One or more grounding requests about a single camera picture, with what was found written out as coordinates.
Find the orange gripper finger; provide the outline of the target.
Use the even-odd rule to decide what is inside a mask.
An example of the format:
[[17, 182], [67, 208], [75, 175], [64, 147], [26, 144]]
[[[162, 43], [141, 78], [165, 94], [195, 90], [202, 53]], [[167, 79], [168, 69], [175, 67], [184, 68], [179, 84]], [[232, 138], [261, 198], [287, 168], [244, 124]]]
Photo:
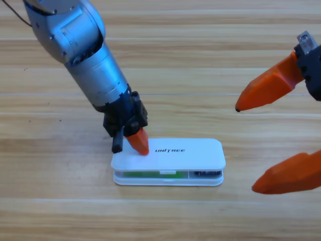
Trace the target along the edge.
[[140, 128], [136, 134], [125, 136], [125, 138], [140, 155], [149, 154], [148, 135], [143, 128]]
[[292, 92], [302, 81], [297, 56], [293, 51], [285, 59], [253, 79], [241, 92], [235, 109], [241, 112], [271, 104]]
[[260, 194], [284, 194], [320, 187], [320, 151], [299, 153], [267, 169], [253, 184]]

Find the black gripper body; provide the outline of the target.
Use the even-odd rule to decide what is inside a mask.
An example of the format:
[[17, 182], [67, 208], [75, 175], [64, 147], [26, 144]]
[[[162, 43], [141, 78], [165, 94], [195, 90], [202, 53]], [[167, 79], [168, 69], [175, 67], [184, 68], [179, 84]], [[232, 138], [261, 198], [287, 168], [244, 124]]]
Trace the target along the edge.
[[132, 91], [130, 86], [116, 101], [95, 109], [104, 114], [103, 126], [113, 138], [111, 150], [114, 154], [122, 152], [125, 136], [136, 134], [148, 125], [147, 110], [138, 92]]
[[298, 35], [297, 40], [298, 45], [294, 47], [297, 66], [309, 94], [320, 101], [320, 45], [308, 31]]

